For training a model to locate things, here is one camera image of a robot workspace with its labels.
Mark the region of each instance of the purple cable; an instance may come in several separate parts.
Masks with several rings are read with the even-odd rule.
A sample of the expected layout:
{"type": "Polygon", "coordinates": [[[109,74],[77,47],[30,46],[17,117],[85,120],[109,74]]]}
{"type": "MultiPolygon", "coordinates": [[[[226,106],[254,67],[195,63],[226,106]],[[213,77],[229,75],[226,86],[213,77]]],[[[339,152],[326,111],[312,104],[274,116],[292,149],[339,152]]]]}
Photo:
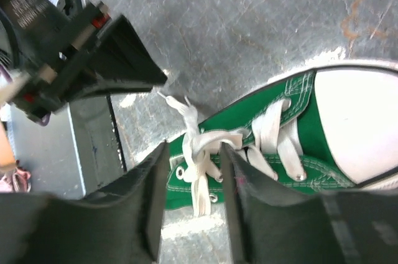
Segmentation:
{"type": "MultiPolygon", "coordinates": [[[[8,83],[12,82],[12,78],[11,78],[10,74],[8,73],[6,68],[4,68],[4,65],[2,63],[0,63],[0,75],[2,75],[8,83]]],[[[42,121],[38,121],[36,123],[39,124],[40,126],[47,126],[49,124],[49,122],[50,122],[50,114],[47,113],[42,118],[42,121]]]]}

